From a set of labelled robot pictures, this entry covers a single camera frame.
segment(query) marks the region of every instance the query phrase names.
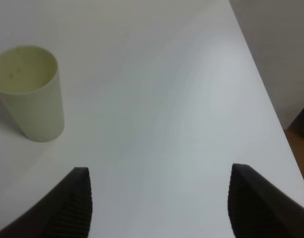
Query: table surface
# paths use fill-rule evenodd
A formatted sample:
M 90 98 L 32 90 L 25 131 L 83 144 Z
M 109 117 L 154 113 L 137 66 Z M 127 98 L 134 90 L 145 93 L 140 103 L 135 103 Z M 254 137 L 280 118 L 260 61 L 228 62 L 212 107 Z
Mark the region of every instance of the table surface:
M 232 163 L 304 206 L 304 181 L 227 0 L 0 0 L 0 50 L 59 60 L 65 129 L 0 105 L 0 229 L 89 167 L 91 238 L 233 237 Z

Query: beige cup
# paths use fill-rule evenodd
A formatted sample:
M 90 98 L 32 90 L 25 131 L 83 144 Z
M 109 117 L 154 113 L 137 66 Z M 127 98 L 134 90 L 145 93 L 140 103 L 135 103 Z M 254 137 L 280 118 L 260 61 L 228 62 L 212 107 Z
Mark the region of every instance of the beige cup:
M 2 53 L 0 98 L 29 139 L 46 142 L 63 131 L 58 64 L 49 51 L 20 46 Z

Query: ribbed rubber pad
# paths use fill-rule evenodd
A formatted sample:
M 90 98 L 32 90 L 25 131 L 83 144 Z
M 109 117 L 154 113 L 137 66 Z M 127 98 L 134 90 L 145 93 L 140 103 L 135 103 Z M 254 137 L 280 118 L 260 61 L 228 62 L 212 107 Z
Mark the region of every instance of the ribbed rubber pad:
M 232 169 L 228 212 L 237 238 L 292 238 L 281 221 L 256 191 Z
M 92 217 L 88 168 L 74 168 L 0 238 L 87 238 Z
M 50 238 L 87 238 L 92 217 L 89 172 L 78 181 L 70 198 L 53 217 L 47 234 Z

